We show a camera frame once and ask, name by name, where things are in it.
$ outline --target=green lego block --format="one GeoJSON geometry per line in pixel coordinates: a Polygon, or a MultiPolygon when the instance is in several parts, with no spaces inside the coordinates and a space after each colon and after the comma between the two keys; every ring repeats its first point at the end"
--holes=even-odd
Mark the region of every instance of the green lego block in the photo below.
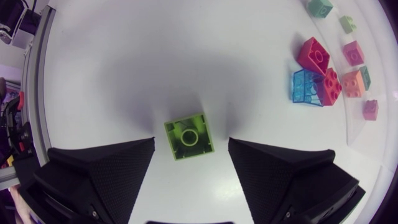
{"type": "Polygon", "coordinates": [[[369,86],[371,86],[371,77],[369,76],[368,67],[363,66],[359,68],[359,70],[361,71],[363,83],[365,84],[365,90],[368,91],[369,86]]]}
{"type": "Polygon", "coordinates": [[[326,18],[331,9],[333,9],[333,5],[329,0],[312,0],[307,7],[311,14],[317,18],[326,18]]]}
{"type": "Polygon", "coordinates": [[[164,126],[175,160],[214,152],[204,114],[169,121],[164,126]]]}
{"type": "Polygon", "coordinates": [[[354,20],[350,16],[341,17],[340,24],[343,27],[346,34],[349,34],[352,31],[356,30],[356,25],[354,24],[354,20]]]}

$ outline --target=mint green lego block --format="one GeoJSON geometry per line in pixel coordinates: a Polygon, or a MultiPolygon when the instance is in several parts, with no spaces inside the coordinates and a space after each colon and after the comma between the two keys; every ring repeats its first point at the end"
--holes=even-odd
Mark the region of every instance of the mint green lego block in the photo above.
{"type": "Polygon", "coordinates": [[[349,34],[352,31],[356,30],[356,25],[354,24],[354,20],[350,16],[341,17],[340,24],[343,27],[346,34],[349,34]]]}
{"type": "Polygon", "coordinates": [[[175,160],[214,152],[204,114],[169,121],[164,126],[175,160]]]}
{"type": "Polygon", "coordinates": [[[329,0],[312,0],[307,7],[311,14],[317,18],[326,18],[331,9],[333,9],[333,5],[329,0]]]}
{"type": "Polygon", "coordinates": [[[371,86],[371,77],[369,76],[368,67],[363,66],[359,68],[359,70],[361,71],[363,83],[365,84],[365,90],[368,91],[369,86],[371,86]]]}

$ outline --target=white table surface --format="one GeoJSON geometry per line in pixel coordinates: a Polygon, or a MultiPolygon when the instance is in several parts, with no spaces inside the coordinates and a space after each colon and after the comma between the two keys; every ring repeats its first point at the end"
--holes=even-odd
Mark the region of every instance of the white table surface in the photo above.
{"type": "Polygon", "coordinates": [[[325,30],[304,2],[50,2],[57,13],[44,100],[52,146],[81,149],[155,136],[130,223],[252,223],[228,154],[229,136],[306,151],[333,149],[335,164],[366,191],[345,223],[368,221],[397,164],[386,160],[386,154],[396,156],[388,134],[397,130],[388,116],[396,104],[387,94],[396,79],[386,72],[397,70],[383,60],[387,53],[397,56],[396,45],[382,48],[380,37],[368,34],[378,27],[384,44],[394,38],[377,1],[360,7],[354,0],[333,1],[334,16],[326,20],[337,24],[335,15],[348,12],[358,26],[349,36],[339,26],[325,30]],[[380,21],[369,22],[364,11],[380,21]],[[324,108],[289,98],[291,74],[300,70],[295,58],[312,36],[331,52],[330,67],[338,71],[345,68],[344,58],[336,57],[343,44],[337,40],[358,39],[366,54],[373,90],[367,97],[379,101],[379,117],[361,124],[349,146],[351,117],[341,95],[324,108]],[[174,161],[164,122],[197,112],[207,116],[215,153],[174,161]],[[374,187],[382,189],[379,195],[374,187]]]}

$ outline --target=transparent blue block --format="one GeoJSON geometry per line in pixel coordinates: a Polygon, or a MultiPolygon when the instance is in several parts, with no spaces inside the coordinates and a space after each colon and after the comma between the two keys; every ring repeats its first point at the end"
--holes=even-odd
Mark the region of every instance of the transparent blue block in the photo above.
{"type": "Polygon", "coordinates": [[[295,72],[293,74],[293,103],[323,106],[324,78],[323,75],[307,69],[295,72]]]}

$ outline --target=cable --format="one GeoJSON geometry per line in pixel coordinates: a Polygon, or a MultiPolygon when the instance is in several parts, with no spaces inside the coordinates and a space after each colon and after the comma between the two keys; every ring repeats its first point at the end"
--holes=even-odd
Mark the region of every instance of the cable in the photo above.
{"type": "Polygon", "coordinates": [[[36,8],[36,0],[33,0],[32,12],[35,12],[36,8]]]}
{"type": "Polygon", "coordinates": [[[27,4],[26,0],[22,0],[24,4],[26,5],[26,8],[29,8],[29,5],[27,4]]]}
{"type": "Polygon", "coordinates": [[[35,8],[36,8],[36,1],[33,0],[33,6],[32,6],[32,21],[35,23],[36,27],[39,26],[39,22],[35,20],[34,14],[35,14],[35,8]]]}

